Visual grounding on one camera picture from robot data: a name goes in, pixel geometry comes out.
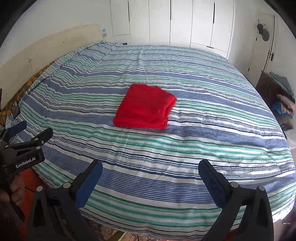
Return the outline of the person's left hand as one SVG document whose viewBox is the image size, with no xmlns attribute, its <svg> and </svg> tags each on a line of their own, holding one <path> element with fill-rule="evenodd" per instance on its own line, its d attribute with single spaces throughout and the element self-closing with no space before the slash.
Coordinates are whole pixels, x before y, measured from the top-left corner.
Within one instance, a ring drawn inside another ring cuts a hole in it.
<svg viewBox="0 0 296 241">
<path fill-rule="evenodd" d="M 1 171 L 1 214 L 22 224 L 25 215 L 21 209 L 24 200 L 25 184 L 21 174 L 7 175 Z"/>
</svg>

